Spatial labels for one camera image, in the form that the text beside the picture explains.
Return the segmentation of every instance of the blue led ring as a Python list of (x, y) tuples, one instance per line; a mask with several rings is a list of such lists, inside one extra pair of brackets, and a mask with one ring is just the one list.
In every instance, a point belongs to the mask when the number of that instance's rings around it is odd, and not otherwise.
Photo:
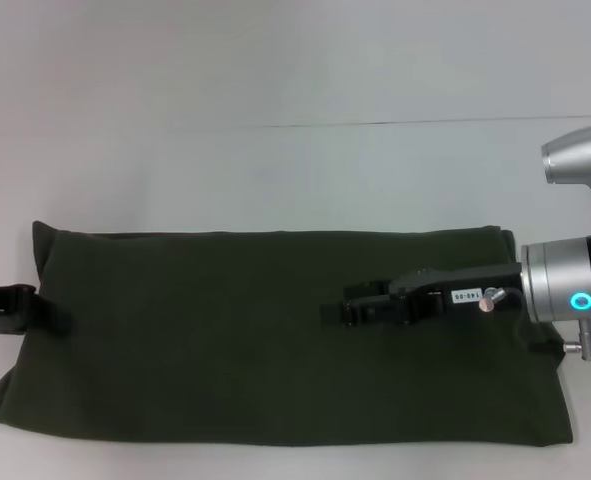
[(578, 292), (571, 297), (571, 307), (575, 310), (591, 309), (591, 296), (588, 293)]

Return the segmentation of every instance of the green fabric bag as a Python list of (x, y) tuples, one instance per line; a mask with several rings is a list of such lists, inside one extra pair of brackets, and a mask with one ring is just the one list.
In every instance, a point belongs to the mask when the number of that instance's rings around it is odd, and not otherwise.
[(342, 445), (572, 442), (559, 340), (516, 313), (407, 328), (321, 326), (346, 285), (514, 261), (496, 227), (425, 234), (88, 235), (34, 226), (41, 294), (0, 423), (81, 439)]

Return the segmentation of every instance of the white wall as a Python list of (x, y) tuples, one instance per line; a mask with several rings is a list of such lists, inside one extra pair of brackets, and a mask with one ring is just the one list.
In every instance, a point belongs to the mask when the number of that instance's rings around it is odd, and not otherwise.
[[(0, 0), (0, 284), (36, 282), (33, 219), (587, 235), (588, 189), (547, 185), (539, 159), (585, 125), (591, 1)], [(0, 376), (20, 342), (0, 338)], [(135, 446), (0, 426), (0, 479), (591, 478), (591, 364), (562, 376), (571, 446)]]

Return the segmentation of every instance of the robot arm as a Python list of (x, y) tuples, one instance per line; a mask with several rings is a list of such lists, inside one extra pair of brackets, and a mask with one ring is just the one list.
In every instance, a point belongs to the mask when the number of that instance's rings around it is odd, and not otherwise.
[[(542, 147), (549, 183), (591, 188), (591, 127)], [(345, 290), (344, 301), (322, 308), (326, 323), (410, 325), (451, 312), (489, 312), (514, 306), (507, 292), (523, 295), (533, 322), (579, 321), (579, 341), (567, 352), (591, 360), (591, 236), (525, 245), (522, 263), (453, 272), (424, 271)]]

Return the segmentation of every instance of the label sticker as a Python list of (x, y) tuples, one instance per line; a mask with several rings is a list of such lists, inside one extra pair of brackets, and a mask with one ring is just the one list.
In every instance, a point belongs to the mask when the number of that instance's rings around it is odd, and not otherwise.
[(481, 288), (469, 288), (468, 290), (453, 290), (451, 292), (453, 303), (479, 302), (483, 295)]

